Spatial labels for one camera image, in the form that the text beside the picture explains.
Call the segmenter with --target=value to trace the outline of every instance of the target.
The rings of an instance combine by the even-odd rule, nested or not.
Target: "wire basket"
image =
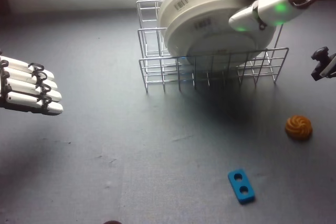
[[[236,78],[241,85],[245,77],[252,77],[255,85],[259,77],[270,76],[274,83],[277,81],[282,66],[288,54],[289,48],[277,48],[281,35],[282,25],[277,28],[277,38],[271,49],[249,52],[226,52],[217,55],[172,57],[163,42],[162,31],[166,28],[158,28],[157,14],[164,0],[138,0],[136,2],[140,29],[138,30],[142,59],[139,66],[143,83],[148,92],[148,85],[160,83],[165,90],[168,82],[177,82],[181,89],[182,82],[192,82],[196,88],[196,82],[205,81],[210,86],[212,81],[221,81],[223,84],[228,79]],[[250,54],[258,53],[254,59],[249,59]],[[236,58],[246,55],[244,64],[237,64]],[[225,58],[226,64],[218,71],[213,71],[214,58]],[[206,71],[199,70],[197,62],[202,59],[211,62]]]

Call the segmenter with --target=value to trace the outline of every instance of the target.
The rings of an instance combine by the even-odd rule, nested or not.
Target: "table surface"
[[[317,3],[285,24],[276,85],[224,93],[189,83],[146,94],[134,10],[4,19],[4,55],[52,71],[65,111],[1,110],[0,223],[333,223],[336,80],[315,82],[310,56],[336,52],[335,11]],[[310,118],[309,142],[285,134],[294,114]],[[254,203],[233,193],[237,168]]]

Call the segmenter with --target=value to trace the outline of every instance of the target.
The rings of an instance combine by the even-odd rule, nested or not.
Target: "round hole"
[[[248,193],[248,188],[246,186],[241,186],[240,189],[239,189],[239,191],[242,194],[246,195]]]
[[[240,182],[240,181],[243,180],[243,177],[240,173],[236,173],[235,176],[234,176],[234,179],[235,179],[235,181]]]

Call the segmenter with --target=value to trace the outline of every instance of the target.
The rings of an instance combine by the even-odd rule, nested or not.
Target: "blue toy block with holes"
[[[234,170],[228,173],[227,177],[230,180],[239,203],[246,204],[255,199],[253,188],[243,169]]]

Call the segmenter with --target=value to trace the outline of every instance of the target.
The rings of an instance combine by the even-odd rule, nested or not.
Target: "metal wire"
[[[136,3],[140,23],[138,38],[142,55],[139,66],[146,92],[148,85],[152,83],[161,84],[165,91],[165,84],[168,82],[177,82],[181,90],[181,83],[190,81],[196,89],[196,79],[197,82],[206,82],[209,87],[212,81],[221,81],[225,86],[227,80],[232,78],[238,79],[239,85],[242,85],[244,78],[248,77],[253,77],[255,85],[261,76],[272,76],[273,82],[277,81],[289,51],[289,48],[277,48],[282,25],[278,30],[274,48],[202,56],[202,59],[208,58],[211,67],[208,71],[199,70],[196,64],[197,57],[172,57],[166,49],[163,42],[163,31],[166,28],[157,27],[158,12],[163,1],[138,0]],[[258,56],[249,59],[251,54]],[[240,57],[246,55],[246,60],[242,65],[235,66],[238,55]],[[227,62],[221,71],[213,71],[215,57],[225,58]]]

